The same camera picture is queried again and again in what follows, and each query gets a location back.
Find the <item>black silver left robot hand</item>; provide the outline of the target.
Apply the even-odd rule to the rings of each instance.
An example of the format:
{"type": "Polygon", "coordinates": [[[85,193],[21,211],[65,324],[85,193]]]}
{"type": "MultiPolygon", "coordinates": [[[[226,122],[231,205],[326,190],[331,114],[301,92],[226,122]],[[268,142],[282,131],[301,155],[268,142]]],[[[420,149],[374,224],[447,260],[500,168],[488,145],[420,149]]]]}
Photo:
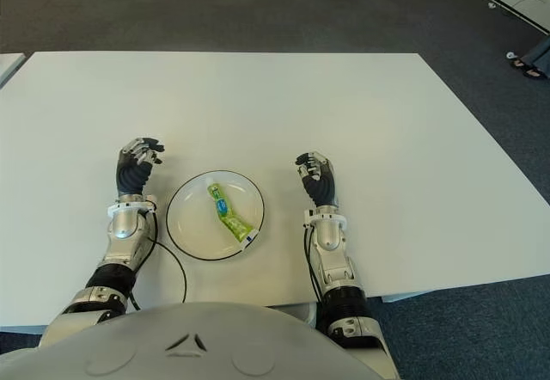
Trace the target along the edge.
{"type": "Polygon", "coordinates": [[[135,138],[119,151],[116,166],[118,196],[142,195],[152,169],[161,164],[164,145],[155,138],[135,138]]]}

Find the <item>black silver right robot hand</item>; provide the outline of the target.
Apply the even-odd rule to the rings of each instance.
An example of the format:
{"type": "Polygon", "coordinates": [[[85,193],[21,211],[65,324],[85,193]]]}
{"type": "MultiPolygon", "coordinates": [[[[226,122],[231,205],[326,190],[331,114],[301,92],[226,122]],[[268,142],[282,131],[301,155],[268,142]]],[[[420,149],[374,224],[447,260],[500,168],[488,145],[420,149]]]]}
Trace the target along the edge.
{"type": "Polygon", "coordinates": [[[299,155],[295,160],[302,185],[316,207],[337,206],[333,165],[317,151],[299,155]]]}

